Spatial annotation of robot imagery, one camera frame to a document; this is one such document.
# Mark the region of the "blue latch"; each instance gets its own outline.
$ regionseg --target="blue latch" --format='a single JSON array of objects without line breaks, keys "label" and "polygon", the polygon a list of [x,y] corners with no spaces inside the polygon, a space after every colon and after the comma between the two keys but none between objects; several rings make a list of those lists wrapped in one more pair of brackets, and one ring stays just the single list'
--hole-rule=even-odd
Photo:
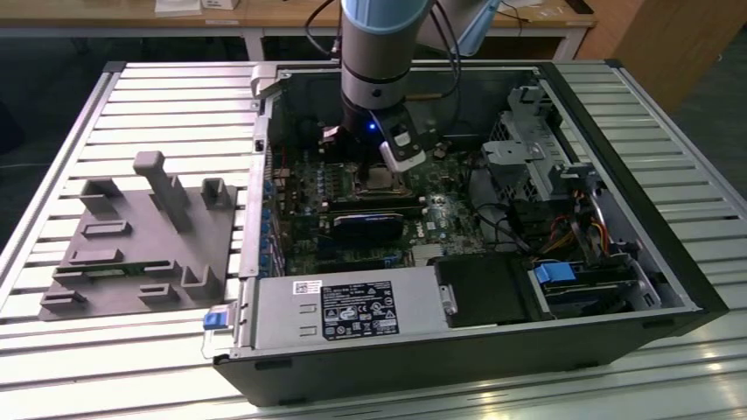
[{"label": "blue latch", "polygon": [[223,311],[207,312],[201,319],[201,328],[203,330],[219,330],[229,326],[229,312]]},{"label": "blue latch", "polygon": [[574,272],[568,262],[545,262],[534,268],[534,276],[538,283],[570,282],[574,280]]}]

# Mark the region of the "circuit board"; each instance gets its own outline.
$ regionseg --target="circuit board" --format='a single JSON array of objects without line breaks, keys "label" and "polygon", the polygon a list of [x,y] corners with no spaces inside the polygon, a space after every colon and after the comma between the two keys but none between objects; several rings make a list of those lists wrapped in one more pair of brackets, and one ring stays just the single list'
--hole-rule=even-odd
[{"label": "circuit board", "polygon": [[[376,191],[360,187],[357,169],[349,163],[325,164],[303,152],[286,169],[275,172],[274,185],[282,192],[279,226],[287,275],[421,265],[412,249],[424,245],[440,246],[442,255],[484,251],[481,231],[461,188],[465,172],[461,155],[442,159],[429,156],[424,164],[401,175],[389,174],[382,166],[373,167],[368,185],[376,183],[376,187],[384,188]],[[364,208],[365,203],[378,203],[377,200],[392,197],[416,206]],[[329,204],[342,206],[342,210],[330,213]],[[345,212],[346,204],[356,204],[357,210]],[[404,214],[401,235],[373,246],[341,246],[329,237],[330,223],[340,216],[360,213]]]}]

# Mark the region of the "gray plastic peg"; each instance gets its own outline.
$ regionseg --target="gray plastic peg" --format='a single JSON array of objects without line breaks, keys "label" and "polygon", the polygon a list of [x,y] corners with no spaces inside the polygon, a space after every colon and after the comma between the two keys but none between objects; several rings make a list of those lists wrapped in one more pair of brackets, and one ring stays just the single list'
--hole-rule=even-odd
[{"label": "gray plastic peg", "polygon": [[163,172],[163,154],[159,151],[139,151],[134,156],[131,167],[150,184],[158,208],[165,211],[175,232],[191,230],[191,221],[183,210],[187,204],[186,193],[175,177],[169,178]]}]

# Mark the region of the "table leg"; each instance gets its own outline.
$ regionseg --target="table leg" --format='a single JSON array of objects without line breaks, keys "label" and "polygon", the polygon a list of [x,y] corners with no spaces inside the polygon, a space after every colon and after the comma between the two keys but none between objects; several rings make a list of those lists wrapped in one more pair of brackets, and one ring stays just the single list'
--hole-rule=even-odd
[{"label": "table leg", "polygon": [[247,60],[263,61],[265,50],[261,46],[263,31],[261,30],[261,28],[246,28],[243,31],[241,31],[241,36],[243,38],[243,44],[246,45]]},{"label": "table leg", "polygon": [[560,41],[560,45],[554,50],[554,57],[552,60],[572,60],[574,53],[578,51],[581,41],[584,41],[586,28],[569,28]]}]

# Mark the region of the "motherboard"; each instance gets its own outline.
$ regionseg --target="motherboard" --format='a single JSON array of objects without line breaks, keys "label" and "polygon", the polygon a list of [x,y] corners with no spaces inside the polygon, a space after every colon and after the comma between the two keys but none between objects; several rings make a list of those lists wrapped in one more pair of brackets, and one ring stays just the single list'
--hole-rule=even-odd
[{"label": "motherboard", "polygon": [[324,163],[307,150],[295,159],[278,155],[286,275],[413,267],[484,251],[462,190],[464,153],[434,153],[404,174],[382,164]]}]

